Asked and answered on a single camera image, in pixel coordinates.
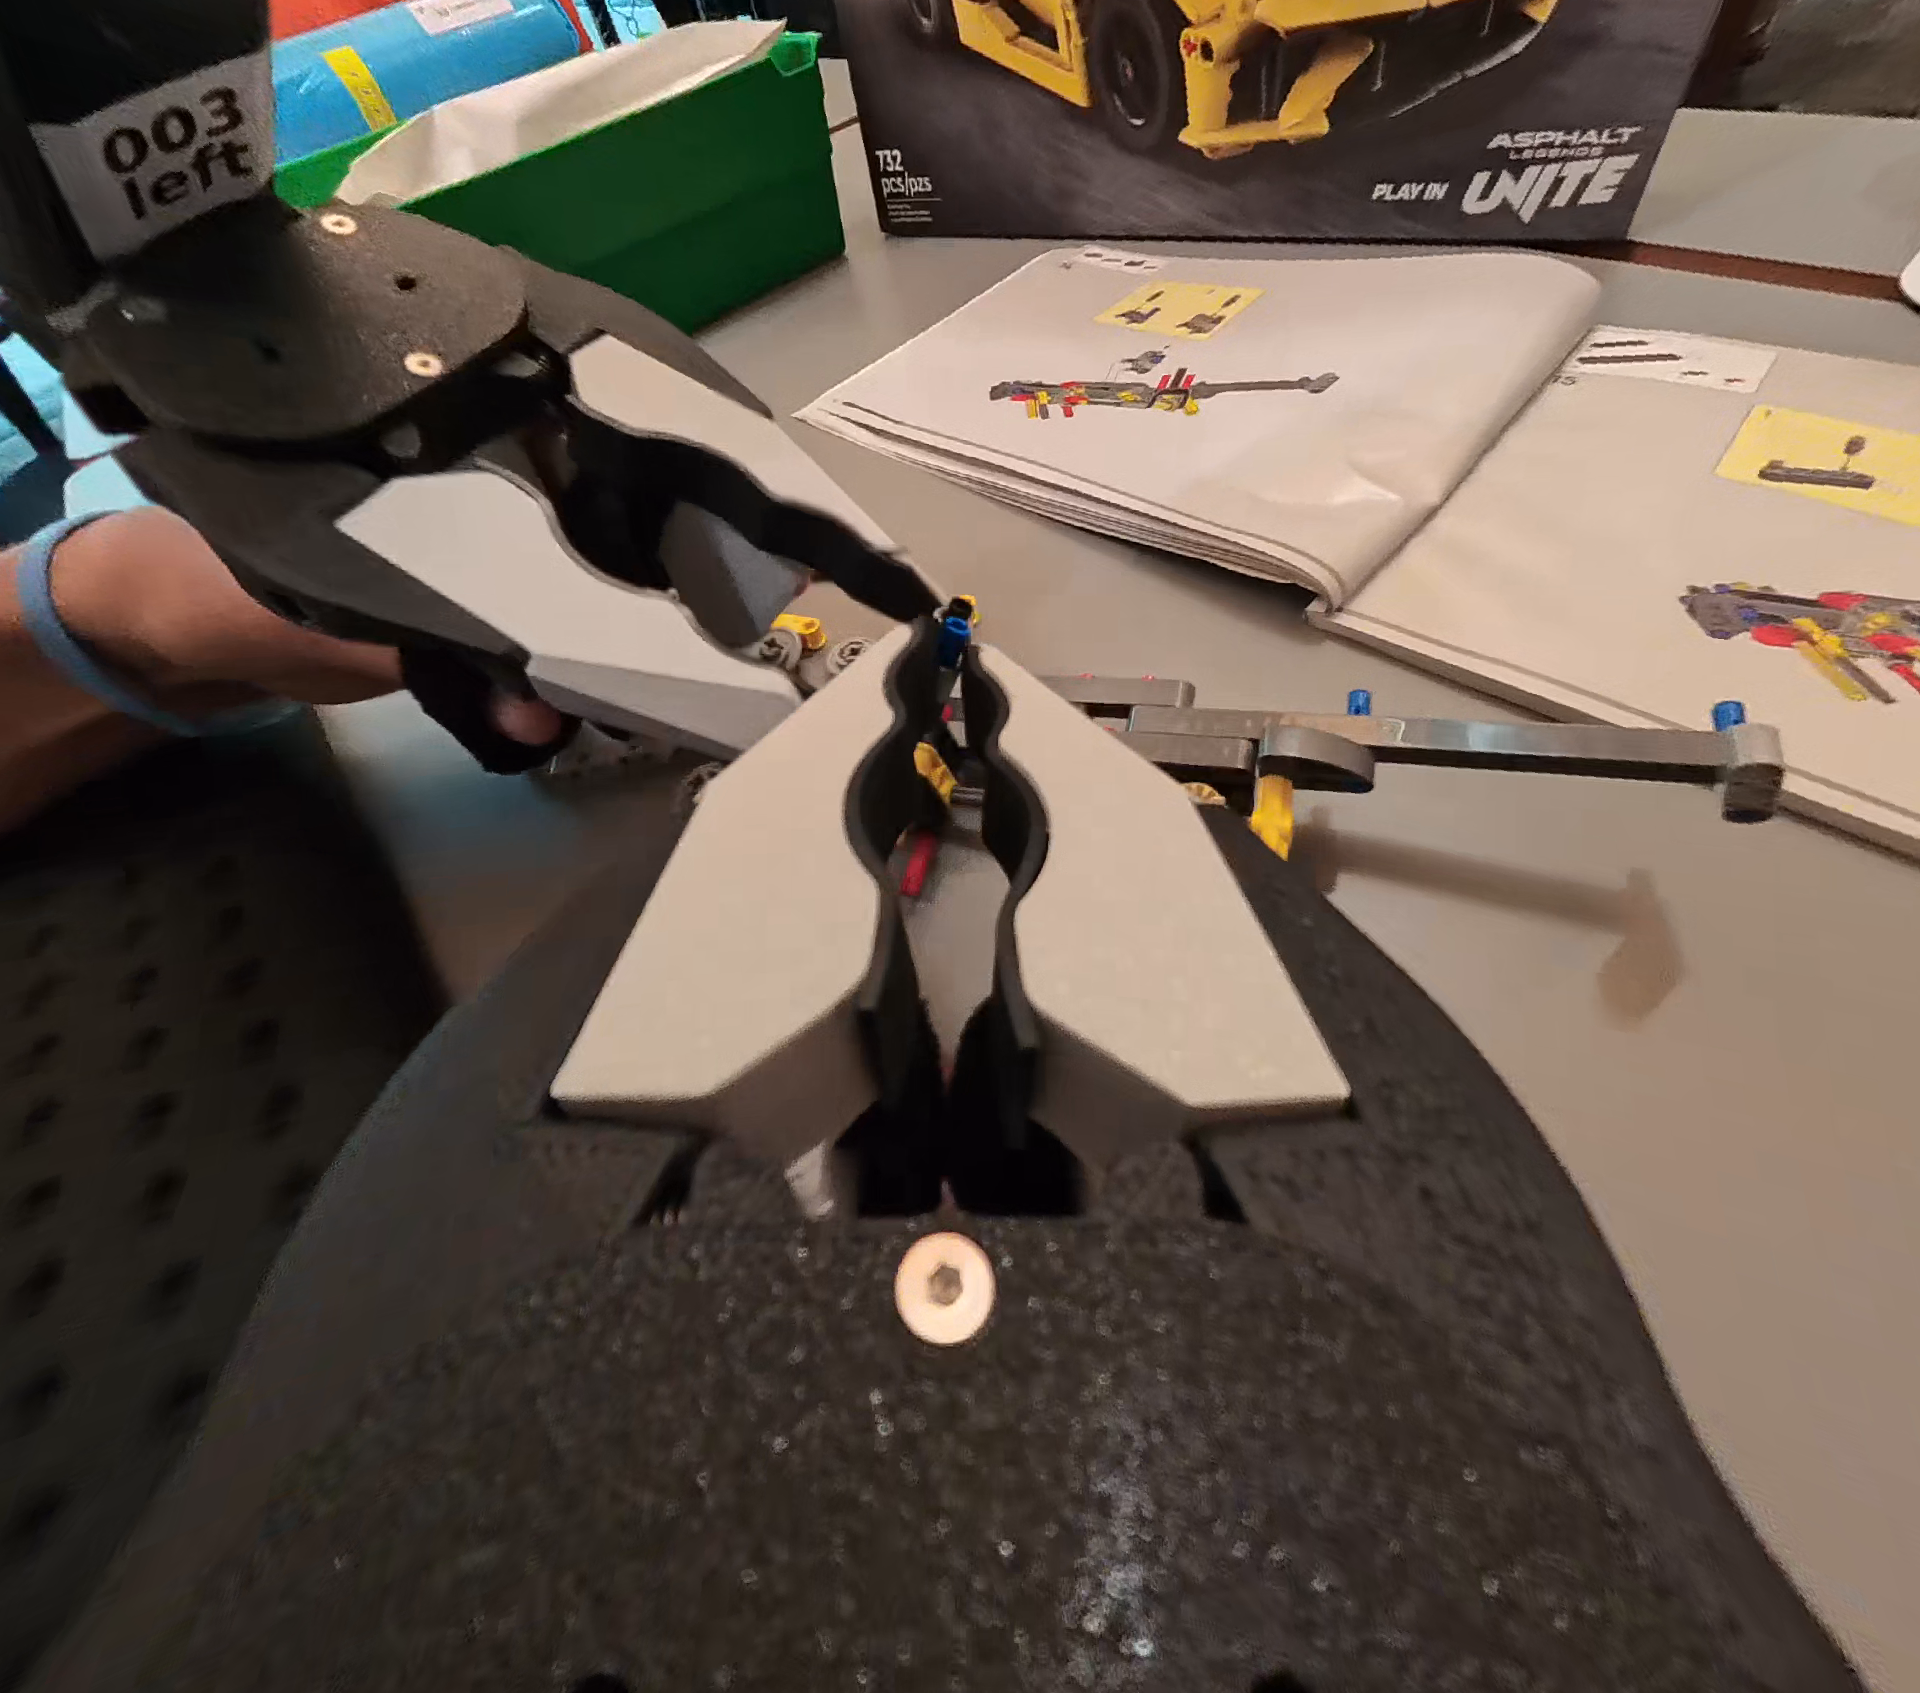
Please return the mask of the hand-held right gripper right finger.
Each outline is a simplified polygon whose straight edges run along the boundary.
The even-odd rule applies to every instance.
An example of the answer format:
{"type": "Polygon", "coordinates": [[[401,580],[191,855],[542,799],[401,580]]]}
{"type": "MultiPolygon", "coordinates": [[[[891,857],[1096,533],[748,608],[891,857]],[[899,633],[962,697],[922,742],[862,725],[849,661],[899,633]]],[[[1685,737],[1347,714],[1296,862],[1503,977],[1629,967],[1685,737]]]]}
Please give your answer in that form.
{"type": "Polygon", "coordinates": [[[1347,1110],[1347,1074],[1184,788],[990,647],[968,651],[962,702],[1006,877],[981,1009],[1004,1135],[1182,1138],[1347,1110]]]}

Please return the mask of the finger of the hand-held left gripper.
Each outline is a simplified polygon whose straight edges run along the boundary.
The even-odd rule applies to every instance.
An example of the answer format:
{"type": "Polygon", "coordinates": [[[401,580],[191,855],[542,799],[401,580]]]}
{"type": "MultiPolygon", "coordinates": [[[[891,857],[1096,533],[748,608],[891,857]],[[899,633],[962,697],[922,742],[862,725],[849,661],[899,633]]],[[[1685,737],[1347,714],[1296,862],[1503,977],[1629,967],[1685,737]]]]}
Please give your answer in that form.
{"type": "Polygon", "coordinates": [[[527,655],[541,698],[711,758],[757,747],[802,702],[670,593],[592,569],[541,495],[491,469],[389,481],[337,521],[527,655]]]}
{"type": "Polygon", "coordinates": [[[824,580],[892,622],[945,603],[906,553],[779,426],[616,336],[571,356],[559,529],[637,595],[649,655],[744,657],[824,580]]]}

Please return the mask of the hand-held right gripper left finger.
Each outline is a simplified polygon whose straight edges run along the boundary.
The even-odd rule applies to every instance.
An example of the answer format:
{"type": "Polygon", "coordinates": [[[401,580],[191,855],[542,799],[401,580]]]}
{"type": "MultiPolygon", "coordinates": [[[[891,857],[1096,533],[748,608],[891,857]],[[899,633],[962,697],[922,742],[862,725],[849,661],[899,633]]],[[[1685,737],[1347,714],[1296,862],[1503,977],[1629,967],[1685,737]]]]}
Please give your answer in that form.
{"type": "Polygon", "coordinates": [[[718,772],[559,1066],[581,1119],[838,1136],[931,1028],[897,853],[933,821],[933,625],[901,625],[718,772]]]}

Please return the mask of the grey lego beam assembly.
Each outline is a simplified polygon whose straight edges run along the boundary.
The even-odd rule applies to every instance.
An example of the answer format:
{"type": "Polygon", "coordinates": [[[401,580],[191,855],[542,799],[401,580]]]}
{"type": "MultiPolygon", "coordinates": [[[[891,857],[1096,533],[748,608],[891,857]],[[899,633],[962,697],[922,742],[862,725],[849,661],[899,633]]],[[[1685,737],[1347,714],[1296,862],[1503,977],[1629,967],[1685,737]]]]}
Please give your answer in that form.
{"type": "MultiPolygon", "coordinates": [[[[815,617],[782,612],[765,631],[757,658],[810,697],[865,653],[859,637],[831,637],[815,617]]],[[[1784,758],[1778,732],[1751,722],[1738,701],[1720,702],[1706,729],[1614,729],[1508,721],[1394,719],[1355,689],[1341,717],[1197,706],[1195,687],[1154,675],[1045,675],[1041,680],[1085,719],[1105,727],[1199,804],[1244,816],[1263,845],[1287,858],[1296,799],[1362,794],[1381,768],[1471,768],[1526,774],[1629,778],[1705,787],[1730,823],[1763,823],[1782,809],[1784,758]]],[[[981,763],[965,730],[959,682],[943,706],[946,730],[917,749],[924,816],[909,828],[901,892],[920,896],[950,818],[977,810],[981,763]]],[[[676,751],[659,738],[582,725],[542,772],[601,778],[615,770],[666,766],[676,751]]]]}

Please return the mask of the person's left forearm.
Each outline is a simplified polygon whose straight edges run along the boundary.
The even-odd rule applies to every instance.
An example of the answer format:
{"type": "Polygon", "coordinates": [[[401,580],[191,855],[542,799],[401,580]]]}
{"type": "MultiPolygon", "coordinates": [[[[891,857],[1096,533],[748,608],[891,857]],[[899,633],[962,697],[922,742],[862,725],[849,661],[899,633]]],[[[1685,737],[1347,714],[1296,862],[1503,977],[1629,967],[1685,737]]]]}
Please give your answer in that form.
{"type": "Polygon", "coordinates": [[[2,774],[26,778],[73,721],[70,690],[46,658],[30,621],[23,565],[24,546],[2,553],[2,774]]]}

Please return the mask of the person's left hand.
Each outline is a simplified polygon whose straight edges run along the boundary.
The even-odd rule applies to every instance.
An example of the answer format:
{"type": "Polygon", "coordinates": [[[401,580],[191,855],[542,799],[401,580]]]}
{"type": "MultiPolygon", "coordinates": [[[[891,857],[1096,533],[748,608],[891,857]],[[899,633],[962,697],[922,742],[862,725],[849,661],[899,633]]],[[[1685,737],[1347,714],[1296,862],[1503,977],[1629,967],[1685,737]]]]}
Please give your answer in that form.
{"type": "Polygon", "coordinates": [[[73,533],[53,557],[53,600],[109,672],[181,713],[254,697],[346,706],[404,690],[396,651],[280,619],[201,533],[162,509],[131,509],[73,533]]]}

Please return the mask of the green plastic bin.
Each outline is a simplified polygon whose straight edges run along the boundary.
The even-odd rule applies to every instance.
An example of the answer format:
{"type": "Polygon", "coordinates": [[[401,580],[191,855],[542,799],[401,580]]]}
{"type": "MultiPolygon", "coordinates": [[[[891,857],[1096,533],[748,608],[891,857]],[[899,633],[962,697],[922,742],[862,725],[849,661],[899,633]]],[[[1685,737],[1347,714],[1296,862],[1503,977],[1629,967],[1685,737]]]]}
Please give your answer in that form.
{"type": "MultiPolygon", "coordinates": [[[[337,200],[395,129],[278,166],[277,193],[337,200]]],[[[699,332],[844,256],[831,134],[821,38],[787,26],[759,65],[396,209],[699,332]]]]}

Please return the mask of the white crumpled paper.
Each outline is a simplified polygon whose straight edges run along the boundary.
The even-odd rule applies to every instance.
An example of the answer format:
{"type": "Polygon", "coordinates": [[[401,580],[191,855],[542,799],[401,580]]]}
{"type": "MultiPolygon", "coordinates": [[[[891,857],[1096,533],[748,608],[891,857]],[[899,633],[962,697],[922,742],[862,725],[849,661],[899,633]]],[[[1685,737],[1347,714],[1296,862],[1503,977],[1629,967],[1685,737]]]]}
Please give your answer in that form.
{"type": "Polygon", "coordinates": [[[370,144],[337,191],[349,205],[401,205],[699,91],[770,57],[782,21],[714,21],[449,98],[370,144]]]}

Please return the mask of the blue wristband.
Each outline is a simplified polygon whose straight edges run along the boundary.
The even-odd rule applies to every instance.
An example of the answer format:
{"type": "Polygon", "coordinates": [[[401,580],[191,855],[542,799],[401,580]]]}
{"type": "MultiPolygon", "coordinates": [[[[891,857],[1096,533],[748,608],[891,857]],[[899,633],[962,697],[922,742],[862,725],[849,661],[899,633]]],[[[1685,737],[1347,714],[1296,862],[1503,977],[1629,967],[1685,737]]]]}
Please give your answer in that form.
{"type": "Polygon", "coordinates": [[[61,679],[77,687],[91,702],[168,738],[199,740],[254,735],[305,714],[306,706],[278,697],[202,719],[181,714],[103,662],[74,635],[55,595],[55,559],[74,535],[118,517],[120,513],[111,511],[61,517],[37,529],[18,550],[15,593],[23,610],[23,625],[37,653],[61,672],[61,679]]]}

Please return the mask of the open instruction booklet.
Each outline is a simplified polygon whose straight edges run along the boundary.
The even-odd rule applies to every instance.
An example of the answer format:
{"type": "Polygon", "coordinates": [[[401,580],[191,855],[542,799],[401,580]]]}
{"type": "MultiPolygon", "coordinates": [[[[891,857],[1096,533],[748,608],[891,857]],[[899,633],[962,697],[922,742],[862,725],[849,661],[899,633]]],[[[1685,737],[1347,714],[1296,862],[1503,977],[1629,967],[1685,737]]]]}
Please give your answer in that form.
{"type": "Polygon", "coordinates": [[[1917,366],[1600,299],[1518,251],[1052,248],[796,418],[1554,721],[1738,702],[1793,813],[1917,857],[1917,366]]]}

